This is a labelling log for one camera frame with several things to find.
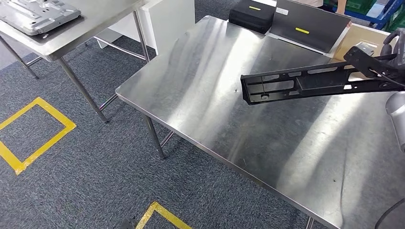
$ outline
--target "green crate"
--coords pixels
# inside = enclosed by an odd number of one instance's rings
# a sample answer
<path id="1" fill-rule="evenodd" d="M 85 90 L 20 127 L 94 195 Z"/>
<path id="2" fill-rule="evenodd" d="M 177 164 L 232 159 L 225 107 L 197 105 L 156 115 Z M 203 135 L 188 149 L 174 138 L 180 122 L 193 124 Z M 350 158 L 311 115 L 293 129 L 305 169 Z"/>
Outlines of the green crate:
<path id="1" fill-rule="evenodd" d="M 347 0 L 346 10 L 366 15 L 377 0 Z M 329 0 L 324 0 L 324 4 L 329 4 Z"/>
<path id="2" fill-rule="evenodd" d="M 405 6 L 402 5 L 390 18 L 385 26 L 385 31 L 392 32 L 396 28 L 405 28 Z"/>

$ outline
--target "black metal bracket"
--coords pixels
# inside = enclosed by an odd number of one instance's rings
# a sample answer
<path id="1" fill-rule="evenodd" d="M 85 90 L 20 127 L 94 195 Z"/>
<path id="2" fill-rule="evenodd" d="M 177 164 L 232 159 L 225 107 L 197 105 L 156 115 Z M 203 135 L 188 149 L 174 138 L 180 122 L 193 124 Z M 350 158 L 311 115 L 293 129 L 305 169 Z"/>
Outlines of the black metal bracket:
<path id="1" fill-rule="evenodd" d="M 396 54 L 374 58 L 352 47 L 344 56 L 347 62 L 242 75 L 243 99 L 253 105 L 322 95 L 401 91 L 404 88 L 395 82 L 404 82 L 404 77 L 384 63 L 395 57 Z M 367 79 L 349 81 L 356 72 Z"/>

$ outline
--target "yellow label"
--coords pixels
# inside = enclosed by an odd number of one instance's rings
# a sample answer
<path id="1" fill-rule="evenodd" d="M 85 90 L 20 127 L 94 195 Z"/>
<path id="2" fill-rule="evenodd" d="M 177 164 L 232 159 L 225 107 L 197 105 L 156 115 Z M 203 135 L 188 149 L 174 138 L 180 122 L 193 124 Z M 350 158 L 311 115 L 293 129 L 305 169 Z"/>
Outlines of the yellow label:
<path id="1" fill-rule="evenodd" d="M 253 6 L 249 6 L 249 8 L 254 9 L 254 10 L 261 10 L 259 8 L 253 7 Z"/>
<path id="2" fill-rule="evenodd" d="M 306 30 L 303 30 L 303 29 L 300 29 L 300 28 L 295 28 L 295 30 L 306 33 L 306 34 L 309 34 L 309 31 L 306 31 Z"/>

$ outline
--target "cable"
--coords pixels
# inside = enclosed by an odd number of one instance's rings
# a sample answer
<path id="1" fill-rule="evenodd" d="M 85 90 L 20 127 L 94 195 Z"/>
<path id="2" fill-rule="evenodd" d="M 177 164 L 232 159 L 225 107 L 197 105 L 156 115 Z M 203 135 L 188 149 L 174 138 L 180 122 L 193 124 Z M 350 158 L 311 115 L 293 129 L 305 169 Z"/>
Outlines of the cable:
<path id="1" fill-rule="evenodd" d="M 388 77 L 387 77 L 386 75 L 384 75 L 384 74 L 382 74 L 381 76 L 384 77 L 386 80 L 388 80 L 388 81 L 390 81 L 390 82 L 392 82 L 392 83 L 395 83 L 395 84 L 397 84 L 397 85 L 399 85 L 399 86 L 405 88 L 405 84 L 402 84 L 402 83 L 400 83 L 400 82 L 397 82 L 397 81 L 395 81 L 395 80 L 392 80 L 392 79 L 388 78 Z"/>
<path id="2" fill-rule="evenodd" d="M 384 212 L 384 214 L 380 217 L 380 219 L 377 221 L 377 223 L 375 224 L 374 229 L 378 229 L 378 227 L 380 226 L 380 224 L 383 222 L 383 220 L 385 219 L 385 217 L 387 217 L 388 214 L 390 214 L 393 210 L 395 210 L 395 208 L 399 207 L 401 204 L 403 204 L 405 202 L 405 198 L 398 201 L 396 204 L 394 204 L 392 207 L 390 207 L 387 211 Z"/>

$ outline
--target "black case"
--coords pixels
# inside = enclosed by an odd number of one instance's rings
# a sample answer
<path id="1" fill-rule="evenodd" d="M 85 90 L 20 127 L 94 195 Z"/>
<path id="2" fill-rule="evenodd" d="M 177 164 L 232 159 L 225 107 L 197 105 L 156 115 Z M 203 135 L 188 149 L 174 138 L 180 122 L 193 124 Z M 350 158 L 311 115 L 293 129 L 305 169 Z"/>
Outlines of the black case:
<path id="1" fill-rule="evenodd" d="M 241 0 L 229 11 L 229 22 L 265 34 L 273 22 L 275 7 L 252 0 Z"/>

